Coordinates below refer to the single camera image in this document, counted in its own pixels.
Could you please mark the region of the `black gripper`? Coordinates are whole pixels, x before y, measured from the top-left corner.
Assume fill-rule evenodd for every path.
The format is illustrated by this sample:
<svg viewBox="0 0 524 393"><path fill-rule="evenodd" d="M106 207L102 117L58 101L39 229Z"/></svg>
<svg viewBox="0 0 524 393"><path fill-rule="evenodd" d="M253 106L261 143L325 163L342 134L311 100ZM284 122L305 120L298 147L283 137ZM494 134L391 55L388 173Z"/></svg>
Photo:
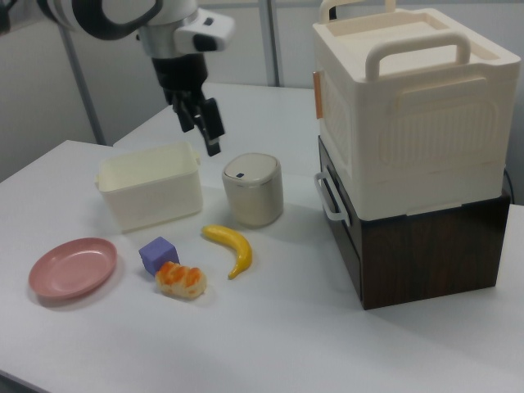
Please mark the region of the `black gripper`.
<svg viewBox="0 0 524 393"><path fill-rule="evenodd" d="M219 140L225 131L216 100L205 99L201 91L208 77L204 55L151 60L165 99L175 109L182 131L191 131L196 124L208 156L218 155L221 152Z"/></svg>

